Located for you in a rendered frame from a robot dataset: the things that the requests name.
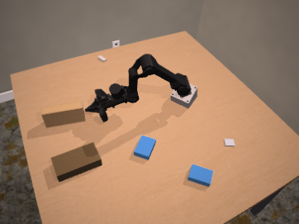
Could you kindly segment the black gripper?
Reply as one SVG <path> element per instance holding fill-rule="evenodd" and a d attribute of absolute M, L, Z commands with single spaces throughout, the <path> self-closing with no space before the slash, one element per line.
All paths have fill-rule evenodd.
<path fill-rule="evenodd" d="M 85 109 L 85 111 L 86 112 L 96 112 L 96 113 L 98 113 L 99 112 L 99 115 L 100 115 L 100 118 L 102 119 L 102 121 L 103 122 L 106 122 L 107 120 L 108 120 L 108 117 L 107 117 L 107 113 L 106 113 L 106 111 L 107 111 L 107 109 L 109 108 L 109 107 L 115 107 L 116 106 L 116 104 L 115 104 L 115 102 L 114 102 L 114 99 L 113 99 L 113 97 L 112 97 L 112 95 L 110 95 L 108 98 L 110 98 L 111 99 L 111 101 L 110 102 L 108 102 L 107 104 L 105 104 L 105 105 L 102 105 L 102 103 L 100 102 L 100 100 L 98 100 L 98 99 L 94 99 L 94 102 L 90 105 L 90 106 L 88 106 L 86 109 Z M 96 104 L 95 104 L 96 103 Z M 101 104 L 100 104 L 101 103 Z M 101 106 L 100 106 L 101 105 Z M 99 110 L 99 111 L 98 111 Z"/>

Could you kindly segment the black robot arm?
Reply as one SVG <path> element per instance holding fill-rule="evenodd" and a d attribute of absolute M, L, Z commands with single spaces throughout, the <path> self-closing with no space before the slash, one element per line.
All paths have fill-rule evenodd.
<path fill-rule="evenodd" d="M 141 66 L 143 73 L 138 74 L 137 70 Z M 137 91 L 137 84 L 139 78 L 146 78 L 149 75 L 155 74 L 160 78 L 168 81 L 170 83 L 171 89 L 177 91 L 180 98 L 184 98 L 187 95 L 192 94 L 191 87 L 188 82 L 187 76 L 179 73 L 172 73 L 165 67 L 158 64 L 156 59 L 151 54 L 145 54 L 141 56 L 129 68 L 129 86 L 119 85 L 114 83 L 109 87 L 109 91 L 114 99 L 116 105 L 121 103 L 135 103 L 139 100 L 139 95 Z M 138 74 L 138 75 L 136 75 Z M 130 77 L 131 77 L 131 90 L 130 90 Z M 124 89 L 124 91 L 123 91 Z M 102 89 L 96 91 L 96 98 L 100 98 L 102 105 L 107 104 L 111 101 L 109 94 L 106 94 Z M 104 97 L 105 96 L 105 97 Z"/>

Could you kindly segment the blue rectangular block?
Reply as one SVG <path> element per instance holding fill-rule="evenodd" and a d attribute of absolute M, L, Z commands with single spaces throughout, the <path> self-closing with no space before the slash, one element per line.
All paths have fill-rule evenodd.
<path fill-rule="evenodd" d="M 210 187 L 212 175 L 213 170 L 192 164 L 191 171 L 187 180 Z"/>
<path fill-rule="evenodd" d="M 138 145 L 135 148 L 134 155 L 149 160 L 155 143 L 156 139 L 150 138 L 148 136 L 141 136 Z"/>

